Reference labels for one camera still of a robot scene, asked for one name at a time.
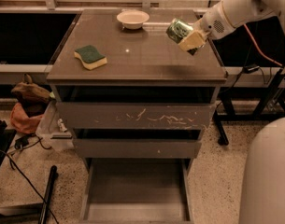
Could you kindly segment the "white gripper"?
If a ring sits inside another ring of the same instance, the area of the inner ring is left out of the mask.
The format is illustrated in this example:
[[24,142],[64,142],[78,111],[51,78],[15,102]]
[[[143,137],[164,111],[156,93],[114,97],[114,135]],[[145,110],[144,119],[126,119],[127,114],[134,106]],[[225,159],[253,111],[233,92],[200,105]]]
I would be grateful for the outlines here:
[[207,38],[219,40],[235,31],[225,14],[223,2],[211,7],[192,28],[194,30],[178,43],[182,50],[199,49],[205,45]]

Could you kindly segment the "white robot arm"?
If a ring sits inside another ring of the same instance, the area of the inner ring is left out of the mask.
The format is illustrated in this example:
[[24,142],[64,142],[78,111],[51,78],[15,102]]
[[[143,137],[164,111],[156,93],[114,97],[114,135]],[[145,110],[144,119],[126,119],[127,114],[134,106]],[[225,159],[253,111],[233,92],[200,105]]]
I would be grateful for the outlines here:
[[[199,49],[250,21],[276,16],[285,35],[285,0],[221,0],[192,25],[179,46]],[[254,137],[245,163],[238,224],[285,224],[285,117]]]

